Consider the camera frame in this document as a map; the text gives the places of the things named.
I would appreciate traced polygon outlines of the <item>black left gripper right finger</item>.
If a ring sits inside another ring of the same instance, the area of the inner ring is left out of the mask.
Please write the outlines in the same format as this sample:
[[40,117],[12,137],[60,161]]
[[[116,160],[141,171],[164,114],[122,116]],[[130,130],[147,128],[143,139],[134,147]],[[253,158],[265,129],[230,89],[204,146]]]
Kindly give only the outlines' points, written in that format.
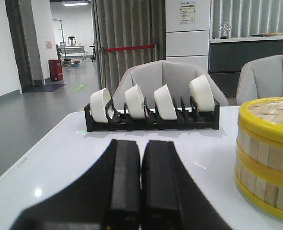
[[142,160],[144,230],[229,230],[180,160],[174,143],[151,140]]

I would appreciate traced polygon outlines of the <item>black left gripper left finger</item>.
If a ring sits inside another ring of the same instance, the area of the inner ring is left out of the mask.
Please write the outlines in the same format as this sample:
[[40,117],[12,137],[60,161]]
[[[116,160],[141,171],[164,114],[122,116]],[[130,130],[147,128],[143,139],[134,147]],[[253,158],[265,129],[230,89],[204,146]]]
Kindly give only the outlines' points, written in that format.
[[76,181],[25,209],[12,230],[137,230],[140,156],[137,143],[113,139]]

